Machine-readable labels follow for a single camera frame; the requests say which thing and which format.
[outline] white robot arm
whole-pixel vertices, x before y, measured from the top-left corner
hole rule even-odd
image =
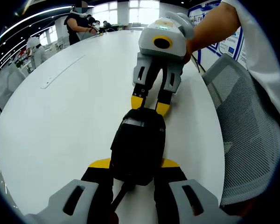
[[[143,29],[139,39],[137,65],[133,72],[133,109],[144,106],[148,91],[162,68],[163,82],[156,110],[162,116],[167,113],[172,94],[176,93],[181,82],[186,40],[193,37],[194,27],[182,13],[166,12],[165,18],[159,18]]]

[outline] ceiling light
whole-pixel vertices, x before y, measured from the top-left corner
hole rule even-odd
[[[45,28],[45,29],[42,29],[41,31],[36,32],[35,34],[38,34],[38,33],[42,32],[42,31],[44,31],[44,30],[46,30],[46,29],[49,29],[49,28],[51,28],[51,27],[47,27],[47,28]]]
[[[10,51],[9,52],[7,52],[1,59],[0,59],[0,62],[13,50],[13,49],[15,49],[17,46],[19,46],[21,43],[23,43],[25,41],[25,39],[24,40],[22,40],[20,43],[18,43],[17,45],[15,45],[12,49],[10,49]]]
[[[10,30],[12,30],[13,28],[15,28],[16,26],[20,25],[21,23],[27,21],[27,20],[30,20],[31,18],[33,17],[36,17],[38,15],[41,15],[41,14],[44,14],[44,13],[48,13],[48,12],[52,12],[52,11],[56,11],[56,10],[59,10],[59,9],[66,9],[66,8],[71,8],[71,6],[64,6],[64,7],[58,7],[58,8],[52,8],[52,9],[48,9],[48,10],[45,10],[45,11],[42,11],[42,12],[39,12],[39,13],[36,13],[34,15],[31,15],[19,22],[17,22],[16,24],[12,25],[9,29],[7,29],[3,34],[0,35],[0,38],[3,37],[6,33],[8,33]]]
[[[19,50],[21,50],[23,47],[25,47],[27,44],[25,44],[24,46],[22,46],[20,49],[18,49],[16,52],[14,52],[12,55],[11,55],[11,57],[13,57]],[[2,69],[2,66],[6,63],[6,62],[8,62],[8,60],[6,60],[1,66],[0,66],[0,69]]]

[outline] window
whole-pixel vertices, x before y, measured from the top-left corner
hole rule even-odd
[[[129,23],[150,24],[159,18],[159,1],[131,0],[129,8]]]
[[[111,24],[117,24],[117,2],[109,2],[93,8],[93,17],[103,24],[107,21]]]
[[[52,26],[51,28],[49,28],[49,38],[50,38],[50,41],[51,43],[55,42],[58,40],[58,37],[57,37],[57,32],[56,32],[56,26]]]
[[[42,46],[48,45],[48,40],[47,40],[46,32],[43,32],[42,34],[40,34],[39,41],[41,42]]]

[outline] desk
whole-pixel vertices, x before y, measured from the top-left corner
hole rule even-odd
[[[58,52],[25,79],[6,104],[0,116],[0,169],[23,214],[41,211],[52,194],[80,179],[90,163],[111,157],[115,133],[131,109],[140,33],[111,32]],[[51,77],[54,81],[44,88]],[[147,99],[151,108],[161,76],[155,84]],[[165,121],[164,157],[179,163],[189,179],[199,181],[220,202],[222,135],[193,63],[184,67]],[[120,187],[114,180],[114,196]],[[117,209],[120,223],[156,223],[153,190],[150,183],[128,193]]]

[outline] gray mesh chair back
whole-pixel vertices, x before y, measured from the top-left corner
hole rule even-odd
[[[280,128],[273,104],[250,73],[227,54],[203,79],[219,118],[225,153],[221,205],[263,193],[280,158]]]
[[[0,71],[0,109],[3,110],[9,98],[24,79],[24,73],[14,63],[2,68]]]

